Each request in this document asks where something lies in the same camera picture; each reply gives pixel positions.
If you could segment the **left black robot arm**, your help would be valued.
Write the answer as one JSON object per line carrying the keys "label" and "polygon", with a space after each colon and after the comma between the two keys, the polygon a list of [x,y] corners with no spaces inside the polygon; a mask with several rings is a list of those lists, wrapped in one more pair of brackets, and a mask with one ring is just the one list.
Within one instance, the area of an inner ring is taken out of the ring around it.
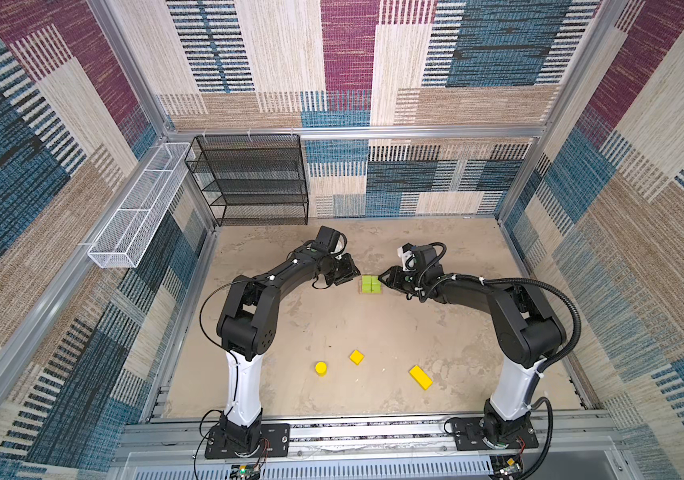
{"label": "left black robot arm", "polygon": [[228,361],[228,393],[219,431],[238,451],[262,442],[260,382],[263,357],[273,344],[281,301],[300,285],[323,279],[327,288],[360,275],[346,251],[347,237],[322,226],[317,236],[291,251],[276,267],[240,275],[229,285],[216,333]]}

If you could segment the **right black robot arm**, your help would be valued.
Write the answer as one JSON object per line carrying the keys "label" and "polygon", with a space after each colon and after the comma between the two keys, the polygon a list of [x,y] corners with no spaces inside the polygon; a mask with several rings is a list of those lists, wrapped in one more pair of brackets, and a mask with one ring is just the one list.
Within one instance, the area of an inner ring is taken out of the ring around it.
{"label": "right black robot arm", "polygon": [[506,448],[529,428],[534,393],[545,370],[561,358],[559,351],[568,344],[566,330],[544,288],[533,280],[446,273],[438,247],[445,245],[403,245],[398,249],[401,264],[378,280],[409,299],[460,305],[490,315],[504,361],[478,430],[488,447]]}

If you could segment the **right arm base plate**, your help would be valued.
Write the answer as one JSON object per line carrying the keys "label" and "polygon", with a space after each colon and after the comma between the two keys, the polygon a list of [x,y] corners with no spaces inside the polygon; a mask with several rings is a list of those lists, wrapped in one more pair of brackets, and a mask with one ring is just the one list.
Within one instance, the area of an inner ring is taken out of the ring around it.
{"label": "right arm base plate", "polygon": [[458,451],[536,449],[540,442],[530,417],[526,414],[511,421],[494,415],[451,417],[444,423],[444,429],[454,439]]}

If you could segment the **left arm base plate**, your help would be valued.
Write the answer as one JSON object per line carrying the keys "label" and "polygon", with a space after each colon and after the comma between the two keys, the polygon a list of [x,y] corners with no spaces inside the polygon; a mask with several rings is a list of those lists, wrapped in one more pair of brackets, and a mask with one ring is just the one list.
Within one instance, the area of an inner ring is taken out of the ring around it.
{"label": "left arm base plate", "polygon": [[207,433],[207,460],[282,458],[288,456],[291,427],[288,423],[262,423],[255,427],[215,425]]}

